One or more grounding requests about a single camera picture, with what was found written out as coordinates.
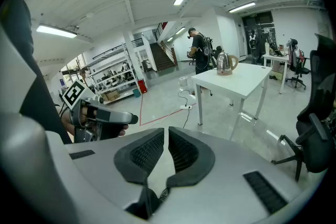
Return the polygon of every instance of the concrete floor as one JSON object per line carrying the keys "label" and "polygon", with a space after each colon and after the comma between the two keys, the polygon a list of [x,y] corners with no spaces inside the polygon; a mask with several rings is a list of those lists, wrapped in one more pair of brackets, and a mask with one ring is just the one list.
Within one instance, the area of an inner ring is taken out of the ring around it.
{"label": "concrete floor", "polygon": [[[188,86],[180,87],[179,78],[167,79],[159,84],[155,84],[148,89],[148,93],[139,98],[129,97],[112,103],[109,107],[117,110],[129,111],[139,116],[139,121],[135,125],[130,125],[127,135],[145,130],[150,127],[183,127],[188,111],[177,110],[169,117],[180,105],[185,104],[185,99],[179,98],[177,93],[181,90],[192,88],[191,76],[195,72],[190,72],[188,76]],[[288,70],[287,77],[292,77],[292,72]],[[269,80],[264,105],[261,109],[259,119],[253,119],[261,97],[262,88],[257,88],[244,103],[243,117],[239,118],[238,127],[233,137],[233,141],[244,147],[252,149],[263,158],[271,161],[279,160],[293,155],[290,147],[281,144],[275,137],[282,134],[287,135],[292,141],[297,138],[296,117],[303,108],[306,107],[310,97],[311,77],[310,74],[302,77],[307,89],[294,89],[290,82],[285,84],[282,94],[279,94],[281,81]],[[188,99],[188,104],[195,104],[195,97],[187,91],[180,94]],[[197,123],[197,112],[195,108],[190,110],[186,129],[201,131],[206,134],[229,139],[233,129],[234,116],[233,107],[229,105],[229,99],[213,92],[210,96],[208,90],[202,92],[203,105],[203,125]],[[165,150],[158,164],[149,176],[149,185],[159,196],[165,188],[167,177],[175,174],[174,165],[169,151],[167,150],[167,137],[165,141]],[[296,162],[277,165],[291,178],[294,178]],[[304,189],[309,184],[317,181],[321,174],[307,173],[305,165],[302,165],[299,186]]]}

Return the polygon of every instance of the silver kettle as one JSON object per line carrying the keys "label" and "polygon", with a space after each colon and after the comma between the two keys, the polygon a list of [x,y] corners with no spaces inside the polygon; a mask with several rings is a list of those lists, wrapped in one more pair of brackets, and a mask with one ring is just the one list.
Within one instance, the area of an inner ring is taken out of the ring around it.
{"label": "silver kettle", "polygon": [[[235,65],[232,64],[232,58],[236,60]],[[224,50],[218,55],[217,58],[217,74],[227,76],[232,74],[238,65],[238,58],[234,55],[227,54]]]}

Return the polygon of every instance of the white table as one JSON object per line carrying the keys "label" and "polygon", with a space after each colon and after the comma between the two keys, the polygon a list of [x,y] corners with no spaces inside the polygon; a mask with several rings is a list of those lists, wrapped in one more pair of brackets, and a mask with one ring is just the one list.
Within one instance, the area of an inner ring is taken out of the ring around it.
{"label": "white table", "polygon": [[279,62],[284,62],[285,63],[285,68],[283,70],[283,77],[282,77],[282,83],[281,83],[281,88],[280,88],[280,94],[282,94],[283,92],[283,88],[284,88],[284,85],[285,85],[285,79],[286,79],[286,73],[287,73],[287,63],[289,61],[289,56],[284,56],[284,57],[281,57],[281,56],[273,56],[273,55],[266,55],[264,54],[262,56],[264,58],[264,66],[266,66],[266,60],[267,59],[270,59],[271,60],[271,67],[273,68],[273,61],[279,61]]}
{"label": "white table", "polygon": [[239,63],[237,68],[233,70],[233,74],[230,76],[217,75],[216,69],[192,76],[198,107],[198,124],[203,124],[201,86],[209,90],[218,91],[231,99],[231,105],[233,105],[233,101],[235,101],[235,125],[230,137],[231,140],[239,120],[239,114],[243,110],[245,99],[247,99],[259,85],[264,84],[259,106],[254,117],[256,120],[258,119],[265,99],[269,74],[271,71],[272,69],[270,67]]}

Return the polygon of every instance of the office chair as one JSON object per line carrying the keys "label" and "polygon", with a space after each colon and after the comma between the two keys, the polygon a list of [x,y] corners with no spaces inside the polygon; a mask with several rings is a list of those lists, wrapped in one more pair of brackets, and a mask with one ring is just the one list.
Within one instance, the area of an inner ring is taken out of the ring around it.
{"label": "office chair", "polygon": [[306,89],[306,85],[303,83],[302,80],[299,79],[299,76],[302,78],[302,74],[308,74],[309,73],[309,69],[305,68],[305,64],[306,64],[306,60],[309,58],[305,58],[303,61],[303,65],[300,64],[300,61],[302,58],[295,58],[295,49],[297,49],[297,44],[298,42],[296,41],[296,39],[290,39],[290,45],[291,45],[291,63],[290,63],[290,70],[293,71],[295,73],[295,75],[297,76],[292,77],[291,79],[285,79],[285,81],[287,82],[288,80],[290,81],[295,81],[295,88],[297,88],[297,84],[300,83],[302,84],[302,86],[304,86],[304,90]]}
{"label": "office chair", "polygon": [[299,148],[287,136],[281,135],[279,141],[285,140],[294,151],[294,156],[280,161],[271,161],[273,164],[281,164],[289,161],[297,161],[295,180],[298,181],[302,162],[307,170],[319,173],[329,167],[335,155],[333,137],[323,120],[332,111],[336,92],[336,65],[334,54],[336,44],[329,38],[315,34],[318,37],[318,50],[310,53],[311,66],[311,94],[307,107],[300,112],[296,129],[299,137],[296,143]]}

